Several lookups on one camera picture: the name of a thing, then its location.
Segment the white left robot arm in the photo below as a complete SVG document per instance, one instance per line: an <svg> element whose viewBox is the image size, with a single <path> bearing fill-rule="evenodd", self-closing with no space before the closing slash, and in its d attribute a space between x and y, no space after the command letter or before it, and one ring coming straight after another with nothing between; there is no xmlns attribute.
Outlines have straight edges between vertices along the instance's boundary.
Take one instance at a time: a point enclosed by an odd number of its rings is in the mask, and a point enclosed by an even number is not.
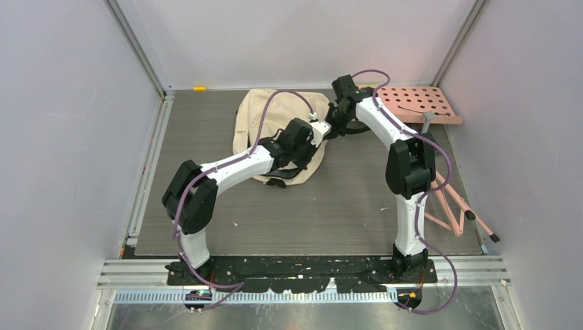
<svg viewBox="0 0 583 330"><path fill-rule="evenodd" d="M296 172L307 169L330 130L324 121L294 118L279 133L262 137L241 153L214 163L198 165L187 160L179 166L162 205L173 222L173 237L186 264L187 279L201 285L210 278L205 229L217 197L247 179L273 174L289 164L295 165Z"/></svg>

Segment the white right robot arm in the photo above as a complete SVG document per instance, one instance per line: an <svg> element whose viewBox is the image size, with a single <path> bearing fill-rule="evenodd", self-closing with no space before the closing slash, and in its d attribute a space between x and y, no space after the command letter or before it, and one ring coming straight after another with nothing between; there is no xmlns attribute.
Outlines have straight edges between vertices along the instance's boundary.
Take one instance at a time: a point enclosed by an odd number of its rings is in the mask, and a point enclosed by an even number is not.
<svg viewBox="0 0 583 330"><path fill-rule="evenodd" d="M436 177L435 153L427 135L419 135L387 109L371 87L358 87L350 75L331 83L335 100L329 104L325 122L330 140L345 136L350 122L365 124L388 150L385 179L395 195L397 237L393 244L390 274L410 282L427 265L428 250L422 242L426 192Z"/></svg>

